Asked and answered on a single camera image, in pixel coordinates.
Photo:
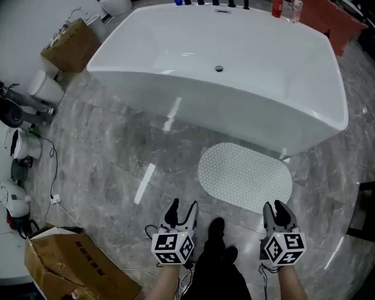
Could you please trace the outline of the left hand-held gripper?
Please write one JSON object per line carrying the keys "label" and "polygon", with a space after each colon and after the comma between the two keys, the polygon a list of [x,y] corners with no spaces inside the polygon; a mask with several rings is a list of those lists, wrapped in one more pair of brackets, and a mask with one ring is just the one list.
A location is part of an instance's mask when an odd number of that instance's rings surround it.
{"label": "left hand-held gripper", "polygon": [[179,199],[175,198],[165,213],[165,222],[169,226],[159,225],[158,232],[152,235],[151,253],[162,265],[183,265],[193,253],[193,236],[197,226],[199,204],[194,201],[186,216],[185,225],[178,225]]}

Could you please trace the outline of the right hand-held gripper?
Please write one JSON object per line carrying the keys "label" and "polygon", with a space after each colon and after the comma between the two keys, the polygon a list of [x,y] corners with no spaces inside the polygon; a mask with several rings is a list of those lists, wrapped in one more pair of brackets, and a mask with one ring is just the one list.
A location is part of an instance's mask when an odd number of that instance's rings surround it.
{"label": "right hand-held gripper", "polygon": [[[269,202],[263,207],[264,229],[267,235],[260,242],[260,260],[269,260],[274,267],[294,265],[306,252],[305,234],[301,233],[296,216],[283,202],[275,200],[276,215]],[[274,232],[276,225],[293,228],[288,232]]]}

